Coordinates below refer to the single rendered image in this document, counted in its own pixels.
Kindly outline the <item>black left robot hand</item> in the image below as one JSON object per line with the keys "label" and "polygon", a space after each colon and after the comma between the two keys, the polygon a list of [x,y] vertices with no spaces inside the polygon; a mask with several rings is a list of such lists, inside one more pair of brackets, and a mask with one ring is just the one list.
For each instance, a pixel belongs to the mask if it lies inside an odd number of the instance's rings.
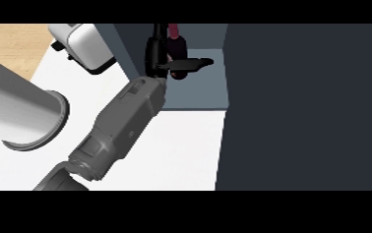
{"label": "black left robot hand", "polygon": [[183,80],[191,73],[214,64],[211,58],[186,58],[183,60],[167,60],[166,42],[169,37],[169,25],[155,24],[154,34],[146,42],[145,49],[145,74],[152,78],[172,77]]}

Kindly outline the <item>dark wine bottle red cap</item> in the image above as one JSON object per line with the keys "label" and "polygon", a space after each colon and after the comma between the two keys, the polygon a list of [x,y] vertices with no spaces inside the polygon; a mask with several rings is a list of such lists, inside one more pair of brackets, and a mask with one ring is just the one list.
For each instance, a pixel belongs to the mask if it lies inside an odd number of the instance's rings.
{"label": "dark wine bottle red cap", "polygon": [[169,25],[166,48],[169,61],[183,60],[188,58],[188,44],[179,33],[179,26],[176,24]]}

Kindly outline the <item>grey-blue cabinet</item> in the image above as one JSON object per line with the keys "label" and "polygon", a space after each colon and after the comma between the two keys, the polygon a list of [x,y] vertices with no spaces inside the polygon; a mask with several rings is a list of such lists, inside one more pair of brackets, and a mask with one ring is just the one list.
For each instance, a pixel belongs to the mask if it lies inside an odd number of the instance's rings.
{"label": "grey-blue cabinet", "polygon": [[[95,25],[130,80],[145,75],[145,47],[154,24]],[[229,91],[225,66],[228,24],[180,24],[191,58],[211,58],[214,64],[185,80],[167,79],[164,110],[226,110]]]}

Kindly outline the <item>dark grey cabinet door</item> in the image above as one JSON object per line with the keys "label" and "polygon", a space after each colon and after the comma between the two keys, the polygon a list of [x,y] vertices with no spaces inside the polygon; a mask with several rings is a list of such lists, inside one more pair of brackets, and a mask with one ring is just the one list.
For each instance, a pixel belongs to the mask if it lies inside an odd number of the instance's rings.
{"label": "dark grey cabinet door", "polygon": [[372,190],[372,25],[228,28],[220,190]]}

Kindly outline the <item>white toaster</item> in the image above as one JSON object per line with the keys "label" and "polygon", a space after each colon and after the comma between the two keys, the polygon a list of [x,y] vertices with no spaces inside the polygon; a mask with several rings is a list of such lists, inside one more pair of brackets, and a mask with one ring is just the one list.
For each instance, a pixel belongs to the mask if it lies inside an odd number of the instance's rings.
{"label": "white toaster", "polygon": [[55,51],[67,51],[73,60],[92,74],[102,74],[117,63],[114,53],[93,24],[49,24]]}

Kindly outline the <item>grey cylindrical pot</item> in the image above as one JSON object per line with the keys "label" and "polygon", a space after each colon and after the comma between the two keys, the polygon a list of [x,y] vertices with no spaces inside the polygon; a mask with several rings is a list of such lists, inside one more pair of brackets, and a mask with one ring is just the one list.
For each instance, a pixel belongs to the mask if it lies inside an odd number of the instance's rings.
{"label": "grey cylindrical pot", "polygon": [[0,142],[17,151],[45,146],[59,134],[70,103],[55,90],[43,90],[0,64]]}

